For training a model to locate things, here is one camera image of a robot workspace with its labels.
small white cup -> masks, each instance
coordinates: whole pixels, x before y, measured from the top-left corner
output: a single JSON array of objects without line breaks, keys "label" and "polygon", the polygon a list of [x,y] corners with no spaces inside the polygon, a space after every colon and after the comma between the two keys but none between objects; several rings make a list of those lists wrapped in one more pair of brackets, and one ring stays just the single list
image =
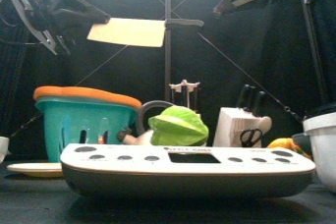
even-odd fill
[{"label": "small white cup", "polygon": [[0,164],[4,161],[6,154],[7,154],[7,151],[8,151],[8,142],[10,142],[8,138],[0,137]]}]

teal basket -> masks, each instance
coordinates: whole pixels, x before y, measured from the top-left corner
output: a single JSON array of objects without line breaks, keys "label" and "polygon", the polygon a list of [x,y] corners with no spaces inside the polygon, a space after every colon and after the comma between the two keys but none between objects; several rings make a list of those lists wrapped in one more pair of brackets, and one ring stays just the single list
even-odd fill
[{"label": "teal basket", "polygon": [[120,144],[118,133],[136,117],[134,107],[84,97],[44,96],[36,106],[44,115],[50,162],[59,162],[70,143]]}]

green object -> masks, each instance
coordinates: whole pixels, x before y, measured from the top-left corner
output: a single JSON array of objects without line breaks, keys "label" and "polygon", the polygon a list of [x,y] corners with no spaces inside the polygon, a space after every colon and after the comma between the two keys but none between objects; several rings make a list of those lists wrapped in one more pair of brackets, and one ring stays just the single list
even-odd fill
[{"label": "green object", "polygon": [[44,138],[50,162],[59,162],[62,150],[70,143],[98,143],[103,134],[108,144],[120,144],[118,132],[136,118],[132,107],[84,97],[42,97],[36,103],[44,116]]},{"label": "green object", "polygon": [[150,118],[154,130],[152,145],[200,146],[210,136],[202,117],[187,107],[171,106],[160,115]]}]

dark table surface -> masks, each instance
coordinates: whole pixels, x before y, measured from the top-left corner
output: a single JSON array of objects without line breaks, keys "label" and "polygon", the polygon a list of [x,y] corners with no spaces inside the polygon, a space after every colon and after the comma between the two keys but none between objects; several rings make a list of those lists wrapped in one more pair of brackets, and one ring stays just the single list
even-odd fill
[{"label": "dark table surface", "polygon": [[11,163],[23,161],[6,161],[0,164],[2,224],[335,223],[336,221],[336,195],[318,182],[312,182],[296,196],[282,198],[102,200],[76,194],[62,178],[34,178],[7,171]]}]

white kitchen scale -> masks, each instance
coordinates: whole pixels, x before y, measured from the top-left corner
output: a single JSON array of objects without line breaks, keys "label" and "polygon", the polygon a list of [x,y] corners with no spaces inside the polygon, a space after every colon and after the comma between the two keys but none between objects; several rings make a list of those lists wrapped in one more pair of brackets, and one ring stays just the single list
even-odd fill
[{"label": "white kitchen scale", "polygon": [[83,196],[283,197],[311,184],[314,162],[284,148],[72,143],[64,179]]}]

